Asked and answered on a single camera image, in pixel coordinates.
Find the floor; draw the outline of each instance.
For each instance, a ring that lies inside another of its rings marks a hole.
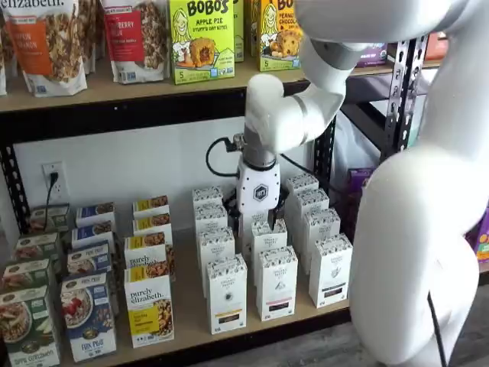
[[[489,285],[480,287],[451,367],[489,365]],[[348,323],[193,367],[375,367]]]

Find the electrical outlet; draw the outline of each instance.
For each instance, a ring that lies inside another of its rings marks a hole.
[[[64,171],[63,162],[53,162],[46,163],[42,165],[43,174],[44,174],[44,182],[46,183],[46,188],[49,190],[49,186],[51,184],[50,174],[53,172],[58,173],[58,179],[51,190],[51,196],[49,203],[69,203],[70,195],[68,194],[68,184],[66,182],[66,175]]]

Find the purple package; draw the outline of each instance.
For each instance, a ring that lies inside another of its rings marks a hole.
[[[357,67],[384,65],[387,61],[387,44],[370,44],[361,55]]]

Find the bobo's apple pie box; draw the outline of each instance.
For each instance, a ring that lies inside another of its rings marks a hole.
[[[257,54],[260,71],[299,69],[303,32],[293,10],[293,0],[259,0]]]
[[[232,0],[170,0],[175,84],[235,75]]]

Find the bobo's box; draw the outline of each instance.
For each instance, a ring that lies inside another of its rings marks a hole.
[[[232,0],[170,0],[175,84],[235,75]]]
[[[115,352],[114,315],[105,272],[67,278],[61,304],[75,362]]]
[[[318,241],[314,246],[309,295],[316,307],[346,299],[352,251],[344,234]]]
[[[241,254],[207,264],[207,316],[211,334],[246,327],[247,268]]]
[[[258,1],[257,59],[260,71],[298,69],[303,32],[297,23],[293,2]]]

